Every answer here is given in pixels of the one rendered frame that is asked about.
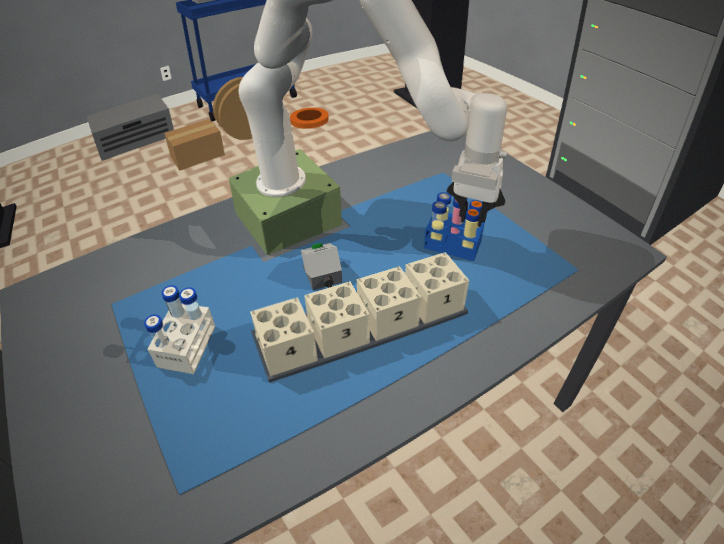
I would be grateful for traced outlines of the beige tube rack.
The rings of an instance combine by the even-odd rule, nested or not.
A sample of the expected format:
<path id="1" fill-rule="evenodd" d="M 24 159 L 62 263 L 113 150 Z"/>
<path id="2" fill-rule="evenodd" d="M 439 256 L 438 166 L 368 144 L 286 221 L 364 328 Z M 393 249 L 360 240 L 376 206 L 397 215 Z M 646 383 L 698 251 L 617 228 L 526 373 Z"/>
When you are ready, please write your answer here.
<path id="1" fill-rule="evenodd" d="M 163 320 L 163 327 L 171 322 L 166 332 L 170 340 L 168 345 L 163 348 L 159 348 L 156 347 L 154 341 L 152 340 L 147 349 L 157 368 L 189 374 L 195 373 L 210 337 L 216 327 L 210 310 L 206 307 L 199 307 L 202 315 L 197 320 L 189 320 L 185 307 L 185 313 L 183 316 L 178 318 L 172 317 L 168 311 Z M 203 330 L 199 330 L 203 321 L 205 321 L 206 324 Z M 177 323 L 177 327 L 175 327 L 175 323 Z M 191 325 L 194 325 L 195 329 L 193 329 Z M 184 326 L 186 326 L 186 328 L 183 328 Z M 183 340 L 186 340 L 186 342 Z"/>

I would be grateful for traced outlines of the blue bench mat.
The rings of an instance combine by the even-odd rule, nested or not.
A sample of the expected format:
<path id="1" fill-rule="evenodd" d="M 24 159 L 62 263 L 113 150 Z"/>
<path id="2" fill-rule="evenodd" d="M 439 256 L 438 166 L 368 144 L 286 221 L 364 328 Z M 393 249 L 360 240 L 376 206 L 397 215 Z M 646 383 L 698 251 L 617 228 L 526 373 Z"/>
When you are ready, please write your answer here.
<path id="1" fill-rule="evenodd" d="M 578 269 L 493 208 L 475 260 L 448 255 L 469 280 L 468 314 L 269 382 L 250 311 L 313 290 L 301 250 L 337 247 L 342 283 L 432 257 L 425 228 L 440 173 L 341 210 L 351 227 L 263 262 L 252 246 L 112 304 L 141 397 L 179 495 L 259 456 L 391 385 L 511 314 Z M 447 192 L 448 193 L 448 192 Z M 157 368 L 144 321 L 162 290 L 192 287 L 215 329 L 194 374 Z"/>

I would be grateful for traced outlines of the tube with blue cap and grey dot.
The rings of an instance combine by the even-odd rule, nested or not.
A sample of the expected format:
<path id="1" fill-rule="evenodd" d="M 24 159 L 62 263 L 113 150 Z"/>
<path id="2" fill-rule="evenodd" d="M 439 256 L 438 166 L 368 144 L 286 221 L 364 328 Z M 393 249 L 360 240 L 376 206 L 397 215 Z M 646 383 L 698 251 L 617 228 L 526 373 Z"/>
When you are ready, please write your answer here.
<path id="1" fill-rule="evenodd" d="M 431 227 L 436 230 L 441 230 L 444 227 L 445 213 L 447 211 L 447 204 L 442 201 L 436 201 L 432 205 L 432 225 Z M 431 232 L 432 239 L 441 240 L 442 234 Z"/>

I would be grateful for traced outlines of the blue tube rack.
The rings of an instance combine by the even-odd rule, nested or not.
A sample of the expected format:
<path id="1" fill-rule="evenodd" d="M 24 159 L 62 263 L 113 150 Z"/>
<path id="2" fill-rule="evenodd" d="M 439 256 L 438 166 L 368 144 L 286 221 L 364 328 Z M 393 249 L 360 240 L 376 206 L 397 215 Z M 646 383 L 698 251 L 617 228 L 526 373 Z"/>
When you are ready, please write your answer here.
<path id="1" fill-rule="evenodd" d="M 444 228 L 441 230 L 436 230 L 431 227 L 431 225 L 432 225 L 432 223 L 431 223 L 432 217 L 431 217 L 431 219 L 425 229 L 424 248 L 428 249 L 428 250 L 440 252 L 440 253 L 446 252 L 448 255 L 452 255 L 455 257 L 474 261 L 476 254 L 478 252 L 478 249 L 479 249 L 479 246 L 477 246 L 477 244 L 479 243 L 478 240 L 480 240 L 479 239 L 480 235 L 481 235 L 481 240 L 482 240 L 483 229 L 484 229 L 485 223 L 482 222 L 481 227 L 477 228 L 476 237 L 468 238 L 468 237 L 464 236 L 465 221 L 463 222 L 463 224 L 459 224 L 459 225 L 454 224 L 452 222 L 452 215 L 453 214 L 449 213 L 448 219 L 444 221 Z M 449 233 L 451 231 L 451 227 L 458 228 L 460 232 L 457 234 Z M 442 234 L 441 241 L 430 238 L 431 237 L 430 232 Z M 474 242 L 473 249 L 463 247 L 462 240 Z M 447 242 L 449 242 L 449 243 L 447 243 Z M 451 243 L 453 243 L 453 244 L 451 244 Z M 457 245 L 455 245 L 455 244 L 457 244 Z"/>

